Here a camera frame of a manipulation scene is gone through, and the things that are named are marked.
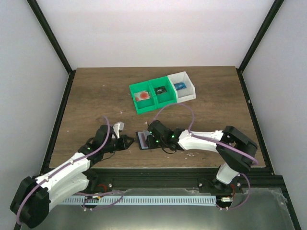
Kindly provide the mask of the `black leather card holder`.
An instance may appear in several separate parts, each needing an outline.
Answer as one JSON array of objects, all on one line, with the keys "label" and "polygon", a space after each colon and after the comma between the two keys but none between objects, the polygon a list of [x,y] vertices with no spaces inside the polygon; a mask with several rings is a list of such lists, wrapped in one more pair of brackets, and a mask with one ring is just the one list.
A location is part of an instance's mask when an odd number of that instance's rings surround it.
[{"label": "black leather card holder", "polygon": [[136,132],[140,150],[154,149],[153,136],[148,130]]}]

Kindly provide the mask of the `red striped credit card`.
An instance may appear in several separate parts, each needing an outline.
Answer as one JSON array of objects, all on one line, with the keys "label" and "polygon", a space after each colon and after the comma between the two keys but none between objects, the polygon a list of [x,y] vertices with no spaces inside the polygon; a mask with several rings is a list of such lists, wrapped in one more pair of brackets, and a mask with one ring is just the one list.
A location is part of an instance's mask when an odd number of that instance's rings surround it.
[{"label": "red striped credit card", "polygon": [[139,144],[142,150],[148,149],[148,144],[146,143],[146,135],[143,132],[138,133]]}]

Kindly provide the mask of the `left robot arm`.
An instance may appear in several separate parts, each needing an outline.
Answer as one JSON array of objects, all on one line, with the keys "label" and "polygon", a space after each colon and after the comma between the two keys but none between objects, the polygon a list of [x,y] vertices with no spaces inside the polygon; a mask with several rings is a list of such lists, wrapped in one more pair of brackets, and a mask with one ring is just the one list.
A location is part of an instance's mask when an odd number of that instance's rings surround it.
[{"label": "left robot arm", "polygon": [[102,125],[78,151],[57,168],[38,177],[24,178],[10,205],[17,223],[35,228],[49,212],[66,198],[78,192],[91,196],[98,191],[98,175],[91,168],[106,153],[128,149],[134,138],[121,135],[123,123]]}]

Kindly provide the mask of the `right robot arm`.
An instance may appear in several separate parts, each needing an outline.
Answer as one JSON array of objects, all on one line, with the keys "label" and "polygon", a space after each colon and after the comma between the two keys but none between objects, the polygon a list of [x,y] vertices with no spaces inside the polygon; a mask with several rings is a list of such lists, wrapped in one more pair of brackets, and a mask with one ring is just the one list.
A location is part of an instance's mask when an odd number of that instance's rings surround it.
[{"label": "right robot arm", "polygon": [[144,136],[144,140],[139,141],[142,150],[169,149],[169,154],[178,150],[218,153],[224,163],[209,182],[209,186],[218,193],[226,192],[235,177],[248,173],[251,166],[257,163],[255,155],[258,145],[233,126],[213,132],[192,132],[183,128],[171,130],[155,120],[141,134]]}]

